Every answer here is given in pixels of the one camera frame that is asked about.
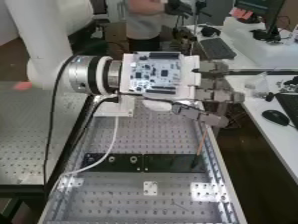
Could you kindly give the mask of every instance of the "floor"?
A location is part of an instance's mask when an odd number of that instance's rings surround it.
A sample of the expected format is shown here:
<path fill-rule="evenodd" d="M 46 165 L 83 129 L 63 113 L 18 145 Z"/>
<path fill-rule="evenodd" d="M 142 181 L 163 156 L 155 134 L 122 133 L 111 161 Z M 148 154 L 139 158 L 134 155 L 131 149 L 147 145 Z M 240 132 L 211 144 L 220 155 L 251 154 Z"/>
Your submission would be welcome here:
<path fill-rule="evenodd" d="M 27 53 L 19 39 L 1 46 L 0 80 L 26 80 L 26 61 Z M 218 145 L 247 222 L 293 224 L 298 222 L 298 186 L 244 111 L 236 108 L 236 114 L 242 115 L 236 127 L 220 130 Z M 31 213 L 22 205 L 13 224 L 31 223 Z"/>

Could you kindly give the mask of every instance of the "circuit board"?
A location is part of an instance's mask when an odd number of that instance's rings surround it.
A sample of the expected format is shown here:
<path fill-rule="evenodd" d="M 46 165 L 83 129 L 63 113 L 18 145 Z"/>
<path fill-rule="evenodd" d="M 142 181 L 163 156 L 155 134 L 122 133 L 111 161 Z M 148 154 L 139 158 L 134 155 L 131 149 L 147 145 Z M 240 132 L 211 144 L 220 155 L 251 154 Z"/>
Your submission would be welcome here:
<path fill-rule="evenodd" d="M 178 52 L 138 52 L 130 66 L 130 92 L 175 94 L 180 77 Z"/>

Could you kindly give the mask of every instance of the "computer monitor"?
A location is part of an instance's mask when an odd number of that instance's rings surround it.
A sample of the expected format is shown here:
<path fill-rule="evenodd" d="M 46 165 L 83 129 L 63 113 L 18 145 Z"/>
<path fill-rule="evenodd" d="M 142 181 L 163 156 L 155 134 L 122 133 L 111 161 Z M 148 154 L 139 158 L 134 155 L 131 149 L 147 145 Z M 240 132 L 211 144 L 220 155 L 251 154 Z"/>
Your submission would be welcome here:
<path fill-rule="evenodd" d="M 235 7 L 252 11 L 264 21 L 266 31 L 255 30 L 258 40 L 279 41 L 276 19 L 285 0 L 235 0 Z"/>

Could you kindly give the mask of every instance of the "white cable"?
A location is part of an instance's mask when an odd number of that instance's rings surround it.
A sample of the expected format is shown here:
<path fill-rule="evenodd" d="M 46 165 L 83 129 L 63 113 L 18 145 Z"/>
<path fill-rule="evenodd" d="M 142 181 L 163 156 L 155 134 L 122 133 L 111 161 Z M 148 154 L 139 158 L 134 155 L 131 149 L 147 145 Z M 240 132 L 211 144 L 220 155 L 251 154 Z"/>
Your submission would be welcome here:
<path fill-rule="evenodd" d="M 99 164 L 105 161 L 106 157 L 107 157 L 109 154 L 110 154 L 110 151 L 111 151 L 111 149 L 113 149 L 113 146 L 114 146 L 115 137 L 117 137 L 117 132 L 118 132 L 118 117 L 114 118 L 114 133 L 113 133 L 111 143 L 110 143 L 110 145 L 109 145 L 109 149 L 107 149 L 106 152 L 105 152 L 105 155 L 102 156 L 102 158 L 101 158 L 95 163 L 90 164 L 89 166 L 83 167 L 82 169 L 78 169 L 78 170 L 74 170 L 74 171 L 62 173 L 62 174 L 59 175 L 59 177 L 58 177 L 58 179 L 57 179 L 54 185 L 53 185 L 53 188 L 51 188 L 51 190 L 50 190 L 49 196 L 51 195 L 53 190 L 55 189 L 55 187 L 57 187 L 57 185 L 58 185 L 58 183 L 59 183 L 59 180 L 61 180 L 61 178 L 62 178 L 63 176 L 75 175 L 75 174 L 78 174 L 78 173 L 86 171 L 86 170 L 91 169 L 93 167 L 95 167 L 97 165 L 99 165 Z"/>

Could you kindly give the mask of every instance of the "perforated metal table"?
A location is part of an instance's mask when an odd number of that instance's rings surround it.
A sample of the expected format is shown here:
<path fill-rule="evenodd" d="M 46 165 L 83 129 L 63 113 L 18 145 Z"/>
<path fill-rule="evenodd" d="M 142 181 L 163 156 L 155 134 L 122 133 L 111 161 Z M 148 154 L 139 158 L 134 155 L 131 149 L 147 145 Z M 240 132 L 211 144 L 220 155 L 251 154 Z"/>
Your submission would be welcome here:
<path fill-rule="evenodd" d="M 113 153 L 194 154 L 207 128 L 206 172 L 83 172 L 63 177 L 39 224 L 244 224 L 211 129 L 170 113 L 147 111 L 140 102 L 135 105 L 134 117 L 119 118 Z M 113 128 L 113 118 L 93 119 L 66 171 L 81 167 L 85 153 L 105 152 Z"/>
<path fill-rule="evenodd" d="M 51 92 L 13 90 L 0 82 L 0 193 L 18 194 L 42 186 L 42 161 Z M 57 92 L 47 178 L 58 161 L 86 96 Z"/>

